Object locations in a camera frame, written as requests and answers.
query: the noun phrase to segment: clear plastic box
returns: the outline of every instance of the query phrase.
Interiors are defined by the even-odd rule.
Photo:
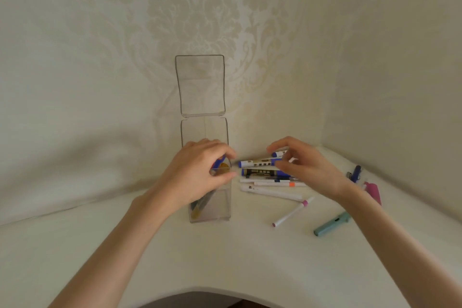
[[[228,143],[228,121],[222,117],[225,107],[225,58],[223,55],[177,55],[176,77],[180,89],[182,145],[203,138],[219,139]],[[228,168],[211,170],[225,173]],[[191,203],[191,223],[231,217],[231,183],[212,190],[202,199]]]

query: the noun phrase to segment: hinged lid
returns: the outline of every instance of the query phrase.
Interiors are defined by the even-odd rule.
[[[223,55],[177,55],[175,69],[183,117],[221,116],[226,112]]]

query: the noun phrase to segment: white desk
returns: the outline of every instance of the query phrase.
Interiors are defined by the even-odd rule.
[[[321,151],[344,172],[354,167]],[[367,171],[365,177],[379,185],[387,212],[462,279],[462,225]],[[313,235],[314,228],[342,211],[340,206],[318,195],[275,229],[271,222],[291,210],[293,201],[243,193],[239,185],[233,181],[230,221],[190,224],[183,209],[165,222],[121,307],[191,290],[236,295],[270,307],[407,307],[354,222],[321,238]],[[0,227],[0,305],[46,306],[136,195]]]

